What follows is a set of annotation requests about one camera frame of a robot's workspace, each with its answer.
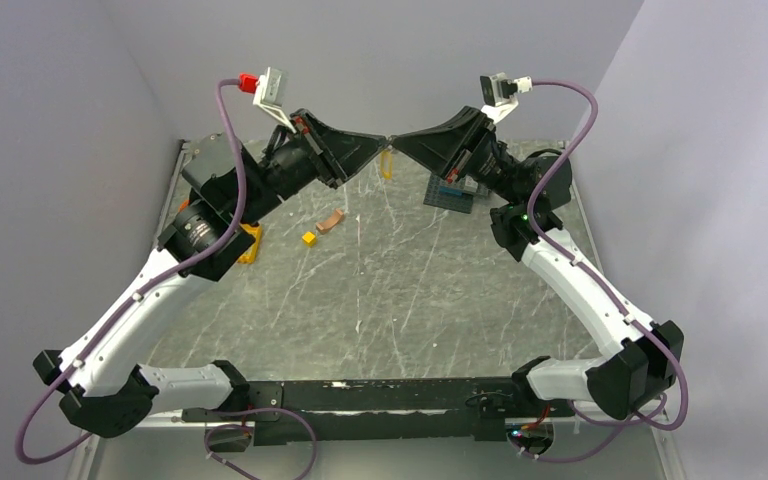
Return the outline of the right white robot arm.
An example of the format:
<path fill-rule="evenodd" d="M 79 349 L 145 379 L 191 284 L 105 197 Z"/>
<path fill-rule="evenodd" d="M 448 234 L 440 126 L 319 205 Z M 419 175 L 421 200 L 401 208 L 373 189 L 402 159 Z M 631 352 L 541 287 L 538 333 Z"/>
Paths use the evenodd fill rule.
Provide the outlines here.
<path fill-rule="evenodd" d="M 395 135 L 392 147 L 443 180 L 470 178 L 505 200 L 491 209 L 496 243 L 546 282 L 584 325 L 599 355 L 538 357 L 512 376 L 513 406 L 532 416 L 550 400 L 587 401 L 619 421 L 680 379 L 684 333 L 624 298 L 576 245 L 556 209 L 570 202 L 572 170 L 557 156 L 519 160 L 491 119 L 465 107 L 443 124 Z"/>

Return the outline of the yellow key tag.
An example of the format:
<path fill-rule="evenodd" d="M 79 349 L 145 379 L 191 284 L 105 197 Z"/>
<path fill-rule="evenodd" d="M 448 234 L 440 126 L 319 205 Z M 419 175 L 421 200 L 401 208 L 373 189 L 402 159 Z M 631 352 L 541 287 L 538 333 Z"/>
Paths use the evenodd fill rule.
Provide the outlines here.
<path fill-rule="evenodd" d="M 393 178 L 393 151 L 391 149 L 385 149 L 381 152 L 379 158 L 379 173 L 385 180 Z"/>

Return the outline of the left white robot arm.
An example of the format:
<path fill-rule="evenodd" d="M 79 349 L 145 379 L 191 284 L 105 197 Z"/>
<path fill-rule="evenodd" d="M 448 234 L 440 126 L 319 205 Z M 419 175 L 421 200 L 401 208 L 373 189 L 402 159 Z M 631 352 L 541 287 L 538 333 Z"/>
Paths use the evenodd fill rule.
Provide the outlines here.
<path fill-rule="evenodd" d="M 313 181 L 332 188 L 346 183 L 387 144 L 383 135 L 338 130 L 304 109 L 275 128 L 262 159 L 234 134 L 198 144 L 184 170 L 189 205 L 162 231 L 133 283 L 82 339 L 35 358 L 42 381 L 59 392 L 67 421 L 113 438 L 168 411 L 239 417 L 250 403 L 250 386 L 230 362 L 156 368 L 142 363 L 143 354 L 253 245 L 247 225 Z"/>

